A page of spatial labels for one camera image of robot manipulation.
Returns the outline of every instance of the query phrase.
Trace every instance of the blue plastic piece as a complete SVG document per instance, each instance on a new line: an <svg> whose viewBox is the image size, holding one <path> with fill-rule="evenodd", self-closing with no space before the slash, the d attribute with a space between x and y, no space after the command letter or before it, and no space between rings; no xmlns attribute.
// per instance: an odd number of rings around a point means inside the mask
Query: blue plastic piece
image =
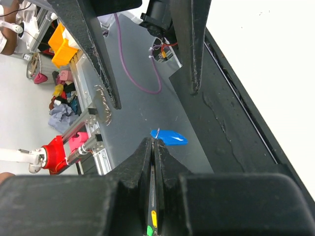
<svg viewBox="0 0 315 236"><path fill-rule="evenodd" d="M157 136L157 130L152 130L151 135L153 138ZM186 145L188 140L181 134L173 130L160 130L157 139L162 139L167 146Z"/></svg>

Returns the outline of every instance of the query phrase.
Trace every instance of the green tip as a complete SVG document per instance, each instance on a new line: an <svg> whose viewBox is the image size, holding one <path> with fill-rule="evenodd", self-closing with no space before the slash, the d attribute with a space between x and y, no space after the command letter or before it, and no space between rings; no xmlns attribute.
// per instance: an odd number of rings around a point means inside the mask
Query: green tip
<svg viewBox="0 0 315 236"><path fill-rule="evenodd" d="M148 228L147 228L147 235L148 236L152 236L153 235L153 229L151 228L150 225L148 225Z"/></svg>

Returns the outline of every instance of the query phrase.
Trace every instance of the gray cloth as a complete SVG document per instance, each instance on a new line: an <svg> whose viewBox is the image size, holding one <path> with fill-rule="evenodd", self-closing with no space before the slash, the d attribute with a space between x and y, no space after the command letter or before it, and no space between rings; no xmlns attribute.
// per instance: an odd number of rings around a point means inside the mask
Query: gray cloth
<svg viewBox="0 0 315 236"><path fill-rule="evenodd" d="M79 117L76 115L71 107L62 103L55 106L49 114L51 115L48 124L54 127L62 134L72 125L72 123Z"/></svg>

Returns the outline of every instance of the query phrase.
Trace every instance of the orange crate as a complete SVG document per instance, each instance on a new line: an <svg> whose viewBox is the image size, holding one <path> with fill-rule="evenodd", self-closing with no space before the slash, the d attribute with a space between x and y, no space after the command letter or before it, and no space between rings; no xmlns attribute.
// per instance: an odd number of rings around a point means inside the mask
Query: orange crate
<svg viewBox="0 0 315 236"><path fill-rule="evenodd" d="M78 49L68 46L68 39L63 38L64 26L60 23L48 41L49 46L54 50L55 56L52 63L57 67L68 65Z"/></svg>

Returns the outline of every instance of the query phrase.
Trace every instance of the person's arm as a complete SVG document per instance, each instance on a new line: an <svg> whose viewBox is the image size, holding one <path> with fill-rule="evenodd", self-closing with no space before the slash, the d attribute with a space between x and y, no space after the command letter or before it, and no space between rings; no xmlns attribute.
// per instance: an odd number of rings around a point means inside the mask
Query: person's arm
<svg viewBox="0 0 315 236"><path fill-rule="evenodd" d="M19 1L14 0L11 7L3 7L4 15L9 14L12 11L19 9ZM15 23L16 22L16 14L17 12L11 13L4 17L4 21L8 23ZM3 27L2 34L6 38L6 44L1 52L1 54L4 55L12 55L16 48L16 42L17 42L17 34L16 32L13 32L12 30Z"/></svg>

